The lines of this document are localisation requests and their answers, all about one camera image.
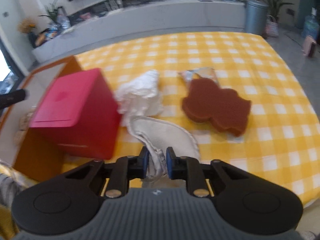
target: yellow checkered tablecloth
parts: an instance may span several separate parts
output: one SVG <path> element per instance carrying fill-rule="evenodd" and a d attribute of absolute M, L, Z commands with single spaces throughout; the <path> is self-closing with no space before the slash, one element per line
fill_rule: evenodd
<path fill-rule="evenodd" d="M 120 42 L 76 56 L 84 69 L 101 68 L 113 90 L 147 70 L 160 72 L 164 111 L 157 118 L 190 131 L 202 162 L 221 159 L 294 191 L 304 204 L 319 197 L 320 124 L 279 55 L 247 33 L 177 33 Z M 177 72 L 210 66 L 220 85 L 252 101 L 246 133 L 233 138 L 181 110 L 187 88 Z M 114 158 L 138 155 L 141 143 L 121 128 Z M 65 169 L 84 160 L 69 158 Z"/>

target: pink box on floor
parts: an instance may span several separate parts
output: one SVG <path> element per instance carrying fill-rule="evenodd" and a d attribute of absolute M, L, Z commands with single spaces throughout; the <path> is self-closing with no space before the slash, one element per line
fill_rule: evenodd
<path fill-rule="evenodd" d="M 121 115 L 99 68 L 54 81 L 30 122 L 70 155 L 110 159 Z"/>

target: gray trash bin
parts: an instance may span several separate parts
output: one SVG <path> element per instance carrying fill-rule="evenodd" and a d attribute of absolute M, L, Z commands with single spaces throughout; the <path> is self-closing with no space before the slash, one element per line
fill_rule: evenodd
<path fill-rule="evenodd" d="M 267 23 L 268 5 L 261 1 L 247 0 L 246 7 L 244 32 L 262 35 Z"/>

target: wall socket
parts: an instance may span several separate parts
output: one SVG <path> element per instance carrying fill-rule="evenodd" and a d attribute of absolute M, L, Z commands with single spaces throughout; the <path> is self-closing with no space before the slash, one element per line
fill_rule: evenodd
<path fill-rule="evenodd" d="M 289 15 L 291 15 L 291 16 L 293 16 L 294 17 L 294 15 L 295 15 L 295 11 L 294 10 L 292 10 L 292 9 L 290 9 L 290 8 L 287 8 L 287 14 L 289 14 Z"/>

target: sponge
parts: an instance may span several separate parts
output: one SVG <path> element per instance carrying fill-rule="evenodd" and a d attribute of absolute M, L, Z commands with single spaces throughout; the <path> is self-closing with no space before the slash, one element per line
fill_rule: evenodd
<path fill-rule="evenodd" d="M 238 137 L 246 130 L 251 101 L 239 97 L 233 89 L 220 88 L 209 78 L 199 78 L 191 81 L 182 110 L 194 122 L 209 121 L 217 131 Z"/>

